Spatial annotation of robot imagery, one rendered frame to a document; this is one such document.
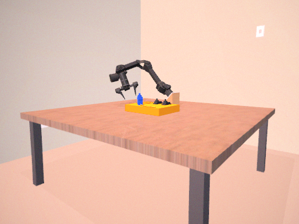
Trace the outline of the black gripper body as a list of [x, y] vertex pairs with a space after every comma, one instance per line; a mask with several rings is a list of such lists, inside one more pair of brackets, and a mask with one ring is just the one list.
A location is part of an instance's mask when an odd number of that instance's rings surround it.
[[116, 93], [118, 93], [119, 91], [122, 91], [122, 90], [124, 90], [124, 89], [133, 87], [133, 86], [135, 86], [135, 85], [138, 86], [137, 81], [136, 81], [136, 82], [133, 82], [133, 84], [130, 85], [127, 78], [121, 79], [121, 83], [122, 83], [123, 88], [116, 88], [116, 89], [115, 89]]

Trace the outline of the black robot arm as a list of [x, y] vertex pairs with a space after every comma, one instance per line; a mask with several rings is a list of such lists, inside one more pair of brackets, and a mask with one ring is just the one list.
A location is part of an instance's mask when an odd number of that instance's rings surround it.
[[[141, 66], [140, 64], [144, 63], [144, 66]], [[173, 92], [171, 90], [171, 85], [166, 84], [165, 82], [161, 81], [160, 78], [157, 76], [155, 71], [152, 68], [152, 64], [149, 61], [146, 60], [136, 60], [134, 62], [131, 62], [126, 65], [118, 65], [116, 67], [116, 73], [110, 74], [110, 81], [115, 82], [119, 79], [127, 78], [127, 70], [130, 70], [132, 68], [139, 67], [142, 70], [145, 70], [150, 74], [154, 82], [156, 83], [156, 89], [158, 92], [162, 93], [163, 95], [167, 95], [167, 97]]]

